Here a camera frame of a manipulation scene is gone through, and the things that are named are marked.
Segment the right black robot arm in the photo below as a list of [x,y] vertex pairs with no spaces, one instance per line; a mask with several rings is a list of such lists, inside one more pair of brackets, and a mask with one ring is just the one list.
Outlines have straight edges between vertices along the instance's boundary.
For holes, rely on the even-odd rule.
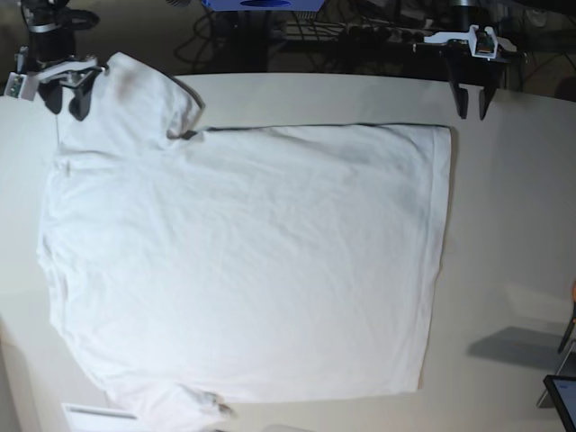
[[20,1],[28,43],[15,54],[15,71],[4,85],[4,95],[33,101],[39,96],[54,114],[60,114],[63,90],[73,93],[68,110],[77,121],[90,112],[95,79],[108,70],[93,55],[77,54],[76,33],[93,29],[100,19],[87,10],[71,9],[67,1]]

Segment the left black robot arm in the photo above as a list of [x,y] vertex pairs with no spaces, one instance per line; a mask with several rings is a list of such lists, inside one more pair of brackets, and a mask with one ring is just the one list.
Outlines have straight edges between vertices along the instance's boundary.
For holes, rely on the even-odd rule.
[[415,54],[441,60],[460,118],[467,117],[469,106],[469,94],[463,84],[474,82],[479,86],[479,116],[484,120],[507,66],[519,61],[523,52],[514,41],[499,35],[497,24],[482,2],[448,4],[448,28],[415,40],[411,49]]

